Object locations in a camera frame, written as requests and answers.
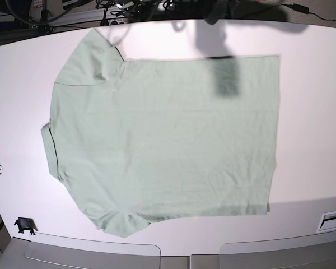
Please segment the light green T-shirt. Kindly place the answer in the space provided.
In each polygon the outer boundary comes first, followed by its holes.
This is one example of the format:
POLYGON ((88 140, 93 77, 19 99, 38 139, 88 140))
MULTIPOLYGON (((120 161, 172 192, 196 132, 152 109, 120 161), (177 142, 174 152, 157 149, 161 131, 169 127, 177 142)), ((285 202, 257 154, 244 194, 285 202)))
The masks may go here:
POLYGON ((97 30, 57 76, 50 174, 105 233, 264 215, 276 167, 278 56, 125 61, 97 30))

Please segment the black table clamp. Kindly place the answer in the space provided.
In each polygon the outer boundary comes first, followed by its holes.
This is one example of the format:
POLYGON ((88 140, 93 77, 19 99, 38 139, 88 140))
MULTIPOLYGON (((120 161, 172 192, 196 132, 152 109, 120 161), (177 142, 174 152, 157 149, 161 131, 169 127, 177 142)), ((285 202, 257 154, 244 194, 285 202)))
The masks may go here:
POLYGON ((23 234, 25 231, 29 231, 30 235, 35 235, 35 230, 37 230, 36 225, 31 218, 19 217, 14 225, 18 227, 18 232, 23 234))

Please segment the black power adapter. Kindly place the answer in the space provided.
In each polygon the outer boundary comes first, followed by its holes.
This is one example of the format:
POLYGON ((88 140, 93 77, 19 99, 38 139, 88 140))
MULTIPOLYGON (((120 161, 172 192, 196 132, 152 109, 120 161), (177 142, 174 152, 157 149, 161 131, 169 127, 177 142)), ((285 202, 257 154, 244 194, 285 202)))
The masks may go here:
POLYGON ((296 12, 299 12, 299 13, 303 13, 303 14, 309 14, 310 13, 310 10, 308 7, 306 6, 302 6, 300 4, 287 4, 286 5, 287 7, 289 7, 290 9, 296 11, 296 12))

